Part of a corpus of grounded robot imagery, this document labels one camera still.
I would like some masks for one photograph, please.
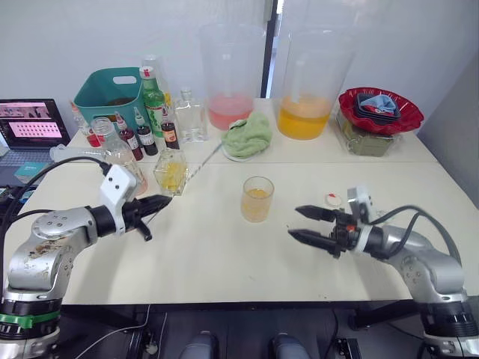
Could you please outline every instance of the teal plastic basket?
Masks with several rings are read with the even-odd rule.
[[[73,100],[88,123],[94,118],[108,117],[116,126],[115,111],[126,121],[129,128],[136,130],[136,107],[148,121],[141,91],[143,84],[137,67],[102,69],[92,73]],[[107,105],[119,99],[129,99],[123,105]]]

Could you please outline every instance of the green towel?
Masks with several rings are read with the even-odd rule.
[[[252,112],[246,120],[238,120],[222,136],[223,147],[233,157],[247,158],[269,146],[272,132],[264,114]]]

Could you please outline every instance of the plastic pitcher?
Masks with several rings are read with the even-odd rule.
[[[266,32],[253,25],[212,24],[200,30],[211,123],[226,130],[247,118],[259,95]]]
[[[353,39],[332,30],[298,31],[291,36],[278,129],[298,140],[316,138],[353,59]]]

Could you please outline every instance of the keyboard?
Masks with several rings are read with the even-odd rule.
[[[0,167],[21,167],[25,162],[53,162],[49,150],[10,150],[0,159]]]

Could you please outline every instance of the green bottle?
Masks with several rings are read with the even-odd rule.
[[[143,101],[150,118],[151,130],[156,137],[163,137],[162,118],[166,115],[165,95],[158,88],[155,71],[150,66],[140,67],[143,79]]]

